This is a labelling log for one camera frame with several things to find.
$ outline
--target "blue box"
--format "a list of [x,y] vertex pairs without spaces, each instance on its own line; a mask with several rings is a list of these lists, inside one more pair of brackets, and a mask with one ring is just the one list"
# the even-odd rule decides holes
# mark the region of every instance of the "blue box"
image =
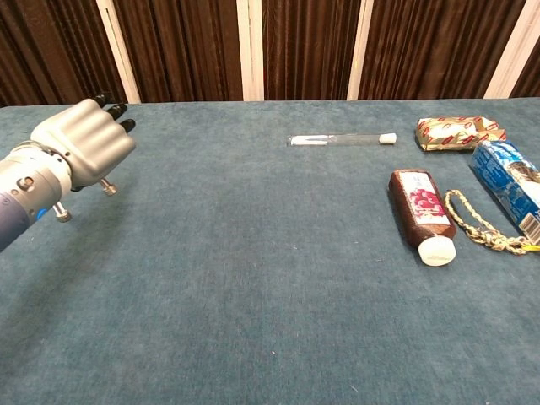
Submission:
[[540,172],[510,142],[481,142],[470,166],[514,224],[540,243]]

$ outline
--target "red and gold wrapper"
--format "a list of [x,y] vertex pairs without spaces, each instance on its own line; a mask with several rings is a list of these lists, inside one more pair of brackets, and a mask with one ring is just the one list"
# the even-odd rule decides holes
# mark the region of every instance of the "red and gold wrapper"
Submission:
[[421,118],[416,136],[424,150],[474,149],[480,141],[504,141],[506,131],[483,116]]

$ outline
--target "robotic hand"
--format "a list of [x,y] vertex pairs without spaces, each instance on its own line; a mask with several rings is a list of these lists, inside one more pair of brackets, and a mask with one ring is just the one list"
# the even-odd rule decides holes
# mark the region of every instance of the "robotic hand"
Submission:
[[104,111],[106,101],[100,95],[48,118],[0,161],[0,251],[51,208],[60,222],[71,219],[60,203],[70,191],[99,182],[116,194],[105,177],[135,149],[127,135],[135,121],[116,123],[127,108]]

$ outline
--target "yellow braided rope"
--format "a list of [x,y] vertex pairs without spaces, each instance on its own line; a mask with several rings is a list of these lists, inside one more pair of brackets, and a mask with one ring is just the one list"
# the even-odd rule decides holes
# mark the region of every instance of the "yellow braided rope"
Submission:
[[[450,198],[452,196],[458,197],[465,208],[471,213],[472,217],[475,218],[480,224],[482,224],[487,230],[481,230],[480,228],[465,224],[463,219],[457,215],[456,210],[451,204]],[[508,238],[502,235],[492,224],[483,219],[479,213],[477,213],[470,202],[465,198],[462,192],[459,190],[449,190],[445,195],[445,205],[448,209],[448,212],[456,223],[461,226],[467,236],[474,242],[479,243],[480,245],[486,245],[491,249],[496,251],[507,250],[515,255],[524,255],[528,251],[539,251],[540,246],[535,246],[532,242],[527,239],[525,236],[518,236],[516,238]]]

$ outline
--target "bottle label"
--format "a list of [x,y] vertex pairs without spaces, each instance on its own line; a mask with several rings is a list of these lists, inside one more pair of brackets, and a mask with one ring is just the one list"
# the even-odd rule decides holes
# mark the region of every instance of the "bottle label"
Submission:
[[417,224],[450,225],[428,175],[405,171],[399,176]]

